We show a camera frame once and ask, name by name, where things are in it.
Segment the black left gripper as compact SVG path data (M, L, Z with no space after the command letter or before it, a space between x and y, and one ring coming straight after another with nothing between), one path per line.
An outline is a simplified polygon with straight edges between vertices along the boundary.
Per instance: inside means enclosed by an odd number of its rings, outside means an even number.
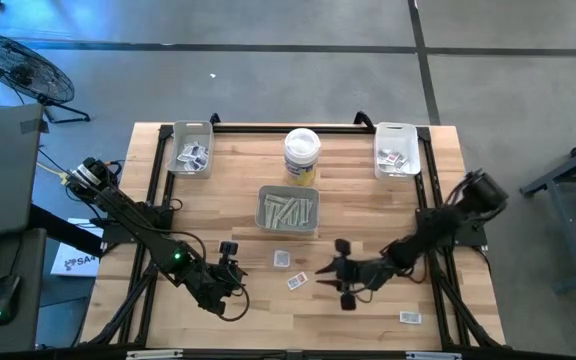
M219 246L221 258L217 264L194 260L195 268L187 275L187 290L196 300L198 306L212 314L223 315L226 309L224 297L247 296L243 278L247 273L239 267L233 256L238 252L238 244L224 241Z

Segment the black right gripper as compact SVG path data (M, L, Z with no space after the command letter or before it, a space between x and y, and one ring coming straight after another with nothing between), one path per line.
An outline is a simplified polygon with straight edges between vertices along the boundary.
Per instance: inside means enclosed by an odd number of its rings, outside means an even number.
M337 280L317 280L317 283L332 286L341 293L341 308L344 311L356 309L357 294L369 290L376 291L396 273L394 264L385 257L371 260L352 260L351 245L347 240L336 239L335 249L339 256L316 274L335 272Z

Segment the light grey plastic bin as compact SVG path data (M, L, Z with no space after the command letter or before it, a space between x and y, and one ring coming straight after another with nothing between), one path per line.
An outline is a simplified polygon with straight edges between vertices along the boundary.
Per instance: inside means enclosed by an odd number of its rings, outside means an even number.
M184 145L197 142L199 146L205 148L209 160L205 169L198 171L185 171L184 163L177 159L183 153ZM210 122L184 122L179 121L173 124L173 149L167 164L167 170L177 176L185 178L209 178L213 161L214 132Z
M312 222L308 222L307 224L301 224L299 226L295 226L291 228L285 224L282 224L278 221L277 228L271 229L266 228L264 225L264 218L265 218L265 206L264 198L266 194L273 194L281 197L286 198L296 198L296 199L310 199L314 201L313 205L313 215L312 215ZM320 204L320 194L314 188L308 187L295 187L295 186L278 186L278 185L265 185L262 186L258 193L258 202L257 202L257 213L255 217L255 222L258 227L263 230L267 230L270 232L277 232L277 233L292 233L297 235L310 235L315 232L319 224L319 204ZM278 204L281 206L281 209L285 206L285 204Z

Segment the white label strip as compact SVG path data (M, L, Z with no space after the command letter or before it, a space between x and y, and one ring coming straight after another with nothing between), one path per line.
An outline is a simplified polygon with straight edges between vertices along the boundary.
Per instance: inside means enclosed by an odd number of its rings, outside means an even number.
M460 353L414 351L407 352L405 360L463 360Z
M125 360L176 360L183 358L180 349L149 349L128 351Z

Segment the yellow white Lysol wipes canister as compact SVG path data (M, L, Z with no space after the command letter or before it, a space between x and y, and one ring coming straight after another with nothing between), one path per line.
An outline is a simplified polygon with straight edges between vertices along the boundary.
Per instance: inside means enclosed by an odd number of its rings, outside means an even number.
M284 164L287 176L298 186L309 186L316 177L321 151L319 136L308 128L297 128L284 139Z

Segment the white paper with logo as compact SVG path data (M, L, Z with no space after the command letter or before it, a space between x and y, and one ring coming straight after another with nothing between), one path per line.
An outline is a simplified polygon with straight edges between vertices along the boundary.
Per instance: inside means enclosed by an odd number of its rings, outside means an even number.
M89 219L69 218L68 222L98 237L103 236L104 230L93 225ZM97 257L61 243L53 261L50 274L66 277L96 278L98 268L99 259Z

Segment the white plastic bin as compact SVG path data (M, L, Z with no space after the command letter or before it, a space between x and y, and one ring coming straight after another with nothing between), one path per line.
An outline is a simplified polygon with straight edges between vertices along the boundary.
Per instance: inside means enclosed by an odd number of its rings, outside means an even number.
M379 164L377 152L379 149L402 151L406 154L408 167L406 172L399 172L394 165ZM381 122L376 126L374 136L375 177L380 180L396 177L414 177L421 171L418 133L412 124Z

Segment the black support bar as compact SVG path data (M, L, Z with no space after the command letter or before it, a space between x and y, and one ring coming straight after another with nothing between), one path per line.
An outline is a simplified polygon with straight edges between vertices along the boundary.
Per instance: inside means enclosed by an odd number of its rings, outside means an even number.
M39 206L32 205L30 207L28 228L45 229L49 238L97 258L104 255L101 237L69 223Z

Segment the dark grey side desk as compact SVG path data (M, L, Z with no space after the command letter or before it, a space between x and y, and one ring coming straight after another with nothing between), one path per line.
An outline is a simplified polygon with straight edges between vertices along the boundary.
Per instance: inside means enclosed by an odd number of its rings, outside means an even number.
M17 313L10 323L0 325L0 353L35 347L46 239L43 229L0 237L0 278L21 278Z

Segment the black computer mouse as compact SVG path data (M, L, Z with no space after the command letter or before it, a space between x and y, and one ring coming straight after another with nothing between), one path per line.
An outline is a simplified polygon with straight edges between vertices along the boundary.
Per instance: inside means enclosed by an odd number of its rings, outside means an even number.
M0 326L9 324L17 315L21 283L17 274L0 278Z

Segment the grey tape piece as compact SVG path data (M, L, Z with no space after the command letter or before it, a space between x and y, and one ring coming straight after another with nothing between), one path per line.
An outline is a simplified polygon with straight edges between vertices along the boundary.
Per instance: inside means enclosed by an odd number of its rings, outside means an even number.
M35 118L32 120L27 120L19 123L20 131L22 134L27 134L31 132L37 133L48 133L49 126L46 121L42 118Z

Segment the black round floor fan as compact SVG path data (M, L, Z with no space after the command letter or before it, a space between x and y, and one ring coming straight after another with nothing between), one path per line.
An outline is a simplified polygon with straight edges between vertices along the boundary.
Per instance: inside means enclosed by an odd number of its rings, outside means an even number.
M1 35L0 82L41 104L50 123L91 121L86 112L66 106L74 99L75 88L61 69L27 46ZM46 110L47 107L59 107L79 117L56 120Z

